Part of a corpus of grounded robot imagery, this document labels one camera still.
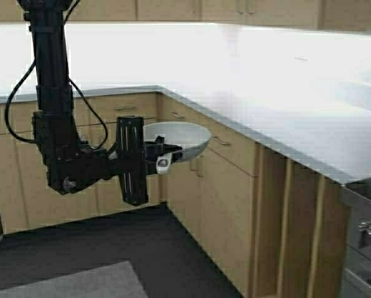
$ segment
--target kitchen counter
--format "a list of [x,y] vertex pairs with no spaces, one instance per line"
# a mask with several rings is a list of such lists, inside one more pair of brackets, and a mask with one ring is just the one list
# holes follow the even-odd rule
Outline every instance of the kitchen counter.
[[[32,61],[26,28],[0,25],[0,103]],[[341,184],[371,177],[371,35],[187,23],[66,35],[87,96],[161,92]],[[35,82],[16,101],[34,101]]]

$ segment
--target gray floor mat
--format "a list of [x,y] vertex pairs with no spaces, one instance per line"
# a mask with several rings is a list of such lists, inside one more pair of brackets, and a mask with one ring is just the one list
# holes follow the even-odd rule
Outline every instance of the gray floor mat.
[[130,262],[0,291],[0,298],[147,298]]

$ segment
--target countertop edge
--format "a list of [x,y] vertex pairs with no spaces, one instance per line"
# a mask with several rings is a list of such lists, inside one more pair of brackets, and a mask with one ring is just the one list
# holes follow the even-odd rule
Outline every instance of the countertop edge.
[[[275,152],[283,155],[286,158],[289,158],[297,163],[300,163],[303,166],[306,166],[313,171],[316,171],[323,176],[326,176],[333,181],[345,185],[351,182],[356,182],[359,180],[363,180],[365,178],[357,179],[354,178],[347,173],[335,169],[332,166],[329,166],[322,161],[315,160],[313,157],[306,155],[294,148],[291,148],[287,145],[284,145],[258,131],[251,129],[250,127],[246,127],[238,122],[235,122],[227,117],[218,114],[217,112],[213,112],[200,104],[197,104],[167,88],[161,87],[159,85],[145,85],[145,86],[133,86],[133,87],[118,87],[118,88],[101,88],[101,89],[89,89],[84,90],[83,94],[86,97],[90,96],[109,96],[109,95],[121,95],[121,94],[134,94],[134,93],[162,93],[188,107],[194,109],[209,118],[229,127],[230,129],[239,132],[240,134],[244,135],[252,139],[255,142],[261,143],[262,145],[272,149]],[[74,98],[79,98],[80,96],[74,92]],[[30,102],[36,101],[36,94],[20,94],[15,97],[13,102]],[[0,104],[4,104],[7,101],[6,96],[0,96]]]

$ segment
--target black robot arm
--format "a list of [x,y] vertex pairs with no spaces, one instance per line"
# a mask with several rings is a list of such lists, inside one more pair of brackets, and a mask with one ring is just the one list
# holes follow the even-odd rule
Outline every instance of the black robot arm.
[[100,179],[119,176],[125,202],[147,203],[146,175],[156,173],[159,156],[176,148],[166,146],[161,140],[144,143],[141,117],[117,119],[113,152],[94,148],[81,140],[73,117],[63,18],[72,0],[18,0],[18,3],[32,32],[39,107],[32,118],[33,142],[47,166],[48,185],[60,194],[68,194]]

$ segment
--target black cable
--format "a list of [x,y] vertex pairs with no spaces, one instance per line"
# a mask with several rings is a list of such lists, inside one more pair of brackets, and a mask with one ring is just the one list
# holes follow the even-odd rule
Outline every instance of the black cable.
[[65,21],[63,22],[64,25],[66,24],[66,22],[68,22],[69,17],[71,16],[72,12],[75,10],[75,8],[79,4],[79,2],[80,2],[80,0],[76,0],[76,2],[69,9],[68,14],[65,17]]
[[[68,11],[68,14],[65,17],[64,26],[65,26],[66,22],[68,22],[69,17],[71,16],[72,12],[75,10],[75,8],[77,7],[77,5],[80,3],[80,1],[81,0],[76,0],[76,2],[71,6],[70,10]],[[39,49],[36,49],[35,56],[38,55],[38,52],[39,52]],[[26,138],[22,138],[18,134],[16,134],[15,131],[13,131],[13,129],[11,127],[11,124],[10,124],[10,121],[9,121],[9,111],[10,111],[11,102],[12,102],[14,96],[18,92],[19,88],[23,85],[23,83],[25,82],[25,80],[33,72],[33,70],[35,69],[35,66],[36,66],[36,58],[34,58],[31,66],[28,68],[28,70],[25,73],[25,75],[20,79],[20,81],[18,82],[18,84],[12,90],[11,94],[9,95],[9,97],[7,99],[6,108],[4,110],[4,121],[6,123],[6,127],[7,127],[8,131],[10,132],[10,134],[14,138],[16,138],[17,140],[20,140],[20,141],[25,142],[25,143],[30,143],[30,144],[36,144],[37,142],[36,142],[36,140],[29,140],[29,139],[26,139]],[[105,144],[106,140],[108,139],[108,128],[106,127],[106,124],[104,123],[104,121],[97,114],[97,112],[91,107],[90,103],[87,101],[87,99],[85,98],[85,96],[83,95],[83,93],[81,92],[81,90],[77,87],[77,85],[71,79],[70,79],[70,83],[76,88],[76,90],[78,91],[79,95],[81,96],[82,100],[85,102],[85,104],[87,105],[87,107],[90,109],[90,111],[93,113],[93,115],[96,116],[96,118],[100,121],[100,123],[104,127],[104,130],[105,130],[105,139],[102,142],[102,144],[100,144],[97,147],[97,149],[99,149],[99,148],[101,148]]]
[[104,130],[105,130],[105,139],[103,140],[103,142],[101,144],[99,144],[99,146],[96,148],[96,149],[100,149],[106,142],[106,140],[108,139],[108,128],[106,127],[106,124],[105,122],[102,120],[102,118],[97,114],[97,112],[93,109],[93,107],[91,107],[90,103],[87,101],[87,99],[85,98],[85,96],[83,95],[83,93],[81,92],[81,90],[79,89],[79,87],[71,80],[69,79],[69,82],[71,83],[71,85],[73,87],[75,87],[76,91],[78,91],[80,97],[82,98],[82,100],[85,102],[86,106],[89,108],[89,110],[93,113],[94,116],[96,116],[96,118],[100,121],[100,123],[103,125],[104,127]]

